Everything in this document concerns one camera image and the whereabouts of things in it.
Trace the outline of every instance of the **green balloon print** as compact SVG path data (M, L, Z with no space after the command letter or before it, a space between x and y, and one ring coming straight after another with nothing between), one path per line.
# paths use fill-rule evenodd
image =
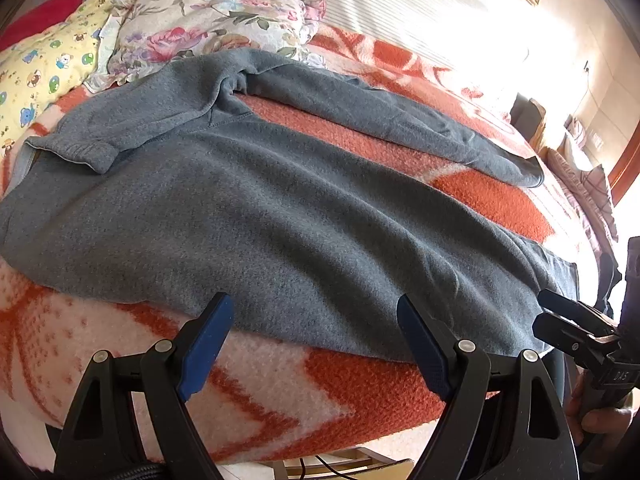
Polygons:
M49 79L49 93L53 94L58 91L60 88L60 78L55 75L51 79Z

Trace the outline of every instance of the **blue gripper pad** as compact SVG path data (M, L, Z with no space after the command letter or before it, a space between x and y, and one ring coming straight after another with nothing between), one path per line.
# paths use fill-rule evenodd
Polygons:
M449 363L407 295L398 300L396 316L427 388L441 400L450 400L453 387L449 382Z
M199 330L182 358L182 373L176 390L183 402L203 388L233 322L234 302L229 295L220 292L209 302L198 319L188 321L187 324L197 323L200 326L196 325Z

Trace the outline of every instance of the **red pillow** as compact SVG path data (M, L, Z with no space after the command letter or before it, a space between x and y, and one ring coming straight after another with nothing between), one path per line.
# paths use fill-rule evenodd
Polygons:
M64 22L82 3L82 0L47 0L15 20L0 36L0 52L39 34L56 23Z

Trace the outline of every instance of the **metal rivet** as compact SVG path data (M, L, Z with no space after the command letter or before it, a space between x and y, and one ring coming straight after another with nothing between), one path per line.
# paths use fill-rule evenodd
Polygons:
M168 352L169 350L171 350L172 346L173 345L171 341L169 341L168 339L161 339L156 343L154 348L156 349L156 352Z
M106 350L98 350L94 354L94 362L103 363L109 358L109 353Z
M525 350L522 353L522 357L524 357L530 363L535 363L538 360L538 354L533 350Z
M458 348L469 354L476 350L476 344L473 341L469 341L469 339L463 339L458 343Z

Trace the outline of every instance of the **fleece blanket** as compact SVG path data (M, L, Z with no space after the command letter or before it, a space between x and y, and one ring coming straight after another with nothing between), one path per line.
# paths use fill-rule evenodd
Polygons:
M356 75L446 113L501 147L528 158L533 150L483 101L481 89L423 58L371 38L322 27L312 50L328 68ZM89 99L77 88L50 106L26 136L49 133L69 110ZM593 301L596 263L571 206L553 175L525 189L465 166L374 139L261 98L242 99L265 120L314 135L434 186L487 218L536 240L580 275L580 298ZM4 140L0 186L6 190L24 138ZM145 351L172 338L184 315L151 304L82 300L37 286L0 260L0 388L37 418L60 427L91 355ZM161 454L143 402L136 403L145 449ZM438 418L443 405L411 364L232 332L203 391L188 409L218 462L274 460L351 447Z

